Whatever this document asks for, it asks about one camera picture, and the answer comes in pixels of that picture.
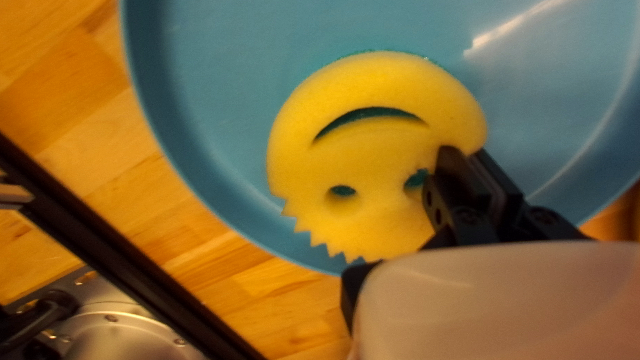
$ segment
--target wooden surface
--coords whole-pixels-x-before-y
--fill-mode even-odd
[[[112,0],[0,0],[0,131],[270,359],[344,359],[339,279],[258,249],[177,177],[127,80]],[[635,193],[583,229],[630,238]],[[80,261],[0,212],[0,302]]]

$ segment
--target sponge eye hole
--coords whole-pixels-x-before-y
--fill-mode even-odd
[[[411,175],[405,182],[406,188],[417,188],[424,184],[424,179],[427,177],[427,169],[419,168],[415,174]]]
[[[330,189],[331,193],[338,196],[352,196],[356,193],[356,190],[347,185],[336,185]]]

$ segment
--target screw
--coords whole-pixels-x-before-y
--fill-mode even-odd
[[[467,225],[476,225],[480,222],[480,216],[471,209],[460,209],[456,211],[458,219]]]
[[[44,336],[48,337],[49,339],[55,339],[57,338],[56,332],[53,331],[52,329],[46,329],[40,332],[40,334],[43,334]]]
[[[545,208],[532,208],[529,214],[533,220],[545,225],[553,225],[557,222],[556,214]]]

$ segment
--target black metal rail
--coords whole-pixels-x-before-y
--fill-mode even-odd
[[[5,181],[35,199],[19,211],[209,359],[264,360],[157,264],[0,134]]]

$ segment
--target smiley face sponge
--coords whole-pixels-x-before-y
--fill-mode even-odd
[[[482,111],[420,56],[375,51],[337,60],[289,96],[271,128],[267,176],[283,215],[348,262],[416,251],[433,229],[420,201],[438,148],[486,138]]]

